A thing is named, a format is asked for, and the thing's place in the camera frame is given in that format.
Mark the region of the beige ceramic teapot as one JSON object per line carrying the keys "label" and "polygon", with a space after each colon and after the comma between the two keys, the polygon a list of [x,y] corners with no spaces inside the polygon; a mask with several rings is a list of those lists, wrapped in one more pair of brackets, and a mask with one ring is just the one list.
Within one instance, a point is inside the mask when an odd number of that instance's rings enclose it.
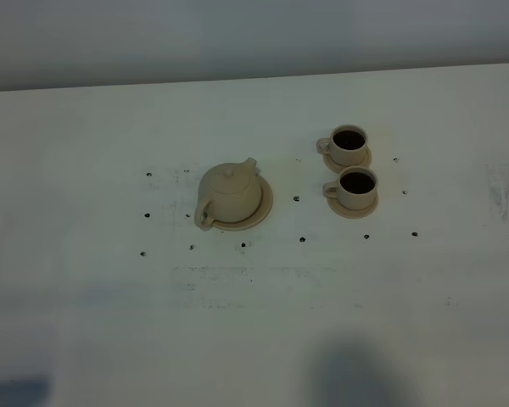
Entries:
{"label": "beige ceramic teapot", "polygon": [[207,229],[215,221],[235,224],[258,209],[262,186],[256,165],[255,159],[248,158],[242,163],[219,164],[203,175],[193,216],[198,228]]}

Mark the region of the large beige teapot saucer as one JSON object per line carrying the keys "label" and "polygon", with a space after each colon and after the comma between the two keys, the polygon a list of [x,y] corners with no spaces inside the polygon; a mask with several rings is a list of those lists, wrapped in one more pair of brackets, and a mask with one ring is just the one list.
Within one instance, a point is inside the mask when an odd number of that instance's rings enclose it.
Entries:
{"label": "large beige teapot saucer", "polygon": [[263,176],[255,176],[254,183],[248,183],[240,192],[214,192],[201,199],[202,208],[195,211],[197,227],[244,231],[259,225],[271,212],[273,192]]}

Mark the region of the near beige cup saucer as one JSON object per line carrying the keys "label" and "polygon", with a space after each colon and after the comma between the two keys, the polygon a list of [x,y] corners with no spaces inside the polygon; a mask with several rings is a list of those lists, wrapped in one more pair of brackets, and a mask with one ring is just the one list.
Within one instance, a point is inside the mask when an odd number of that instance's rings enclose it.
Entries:
{"label": "near beige cup saucer", "polygon": [[375,195],[373,202],[364,209],[348,209],[336,198],[327,198],[327,204],[337,215],[347,219],[361,219],[373,213],[378,206],[378,195]]}

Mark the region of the beige cup saucer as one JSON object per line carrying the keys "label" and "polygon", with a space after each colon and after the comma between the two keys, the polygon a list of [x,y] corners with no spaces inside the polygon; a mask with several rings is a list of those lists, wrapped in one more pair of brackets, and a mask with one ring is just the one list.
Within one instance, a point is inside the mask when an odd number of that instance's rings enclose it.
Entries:
{"label": "beige cup saucer", "polygon": [[364,209],[348,209],[336,198],[327,198],[327,204],[337,215],[347,219],[361,219],[373,213],[378,206],[378,195],[375,195],[373,202]]}
{"label": "beige cup saucer", "polygon": [[[335,173],[340,173],[342,170],[347,169],[347,166],[343,166],[343,165],[335,163],[329,154],[323,155],[323,162],[325,163],[325,165],[328,169],[330,169],[331,171],[333,171]],[[355,164],[355,166],[369,167],[371,162],[372,162],[372,152],[371,152],[371,149],[368,148],[366,150],[366,155],[363,158],[363,160],[361,162]]]}

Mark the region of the far beige cup saucer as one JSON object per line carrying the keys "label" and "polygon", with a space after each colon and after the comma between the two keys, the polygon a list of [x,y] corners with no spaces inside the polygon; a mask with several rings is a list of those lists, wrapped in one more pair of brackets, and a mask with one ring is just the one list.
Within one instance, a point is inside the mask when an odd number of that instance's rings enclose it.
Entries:
{"label": "far beige cup saucer", "polygon": [[[335,173],[340,173],[342,170],[347,169],[347,166],[343,166],[343,165],[335,163],[329,154],[323,155],[323,162],[325,163],[325,165],[328,169],[330,169],[331,171],[333,171]],[[363,158],[363,160],[361,162],[355,164],[355,166],[369,167],[371,162],[372,162],[372,152],[371,152],[371,149],[368,148],[366,150],[366,155]]]}

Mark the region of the near beige teacup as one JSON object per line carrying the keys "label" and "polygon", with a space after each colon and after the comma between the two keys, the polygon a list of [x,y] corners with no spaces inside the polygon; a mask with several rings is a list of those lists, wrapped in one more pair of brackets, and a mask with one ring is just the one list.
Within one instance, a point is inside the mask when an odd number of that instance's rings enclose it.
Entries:
{"label": "near beige teacup", "polygon": [[367,167],[350,166],[335,181],[325,183],[322,193],[325,198],[336,198],[348,209],[364,209],[378,194],[378,179]]}

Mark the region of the beige teacup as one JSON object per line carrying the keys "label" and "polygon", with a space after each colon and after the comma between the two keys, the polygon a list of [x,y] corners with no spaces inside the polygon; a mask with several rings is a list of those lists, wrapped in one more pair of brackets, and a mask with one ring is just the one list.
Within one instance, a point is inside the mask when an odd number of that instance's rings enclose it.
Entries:
{"label": "beige teacup", "polygon": [[357,125],[340,125],[333,129],[330,137],[316,142],[318,153],[329,154],[335,163],[347,167],[361,162],[368,148],[367,134]]}
{"label": "beige teacup", "polygon": [[367,167],[350,166],[335,181],[325,183],[322,193],[325,198],[336,198],[348,209],[364,209],[378,194],[378,179]]}

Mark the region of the far beige teacup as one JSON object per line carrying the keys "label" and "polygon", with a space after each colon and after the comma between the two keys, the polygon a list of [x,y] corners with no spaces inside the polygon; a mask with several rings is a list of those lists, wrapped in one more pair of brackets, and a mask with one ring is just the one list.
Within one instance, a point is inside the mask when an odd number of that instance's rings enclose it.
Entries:
{"label": "far beige teacup", "polygon": [[316,142],[318,153],[329,154],[335,163],[347,167],[361,162],[368,148],[367,134],[357,125],[340,125],[333,129],[330,137]]}

